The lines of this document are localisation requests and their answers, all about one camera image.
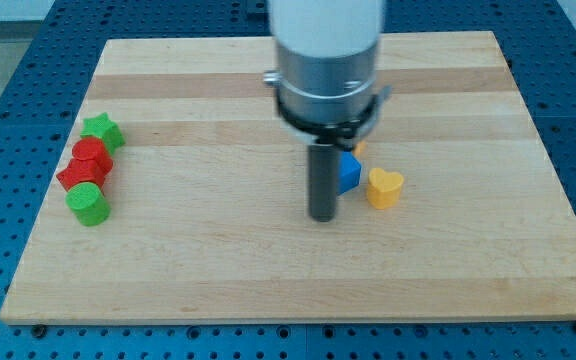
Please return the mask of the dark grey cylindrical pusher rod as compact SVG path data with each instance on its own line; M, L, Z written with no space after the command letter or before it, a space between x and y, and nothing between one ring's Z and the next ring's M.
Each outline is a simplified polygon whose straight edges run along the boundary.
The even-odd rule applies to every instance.
M308 213L317 222L329 222L337 210L340 151L331 144L313 144L307 153Z

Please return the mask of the yellow block behind arm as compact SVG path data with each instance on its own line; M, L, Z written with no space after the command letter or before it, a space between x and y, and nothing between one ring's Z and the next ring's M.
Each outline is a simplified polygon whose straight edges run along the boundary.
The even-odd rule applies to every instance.
M367 143L365 140L360 141L352 150L352 154L355 157L360 157L362 153L365 151Z

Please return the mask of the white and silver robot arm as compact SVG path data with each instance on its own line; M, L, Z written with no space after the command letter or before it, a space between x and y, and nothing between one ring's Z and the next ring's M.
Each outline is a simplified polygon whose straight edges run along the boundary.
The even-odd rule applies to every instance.
M391 89L375 88L384 0L272 0L276 68L264 75L282 120L307 146L308 214L337 211L341 155L375 127Z

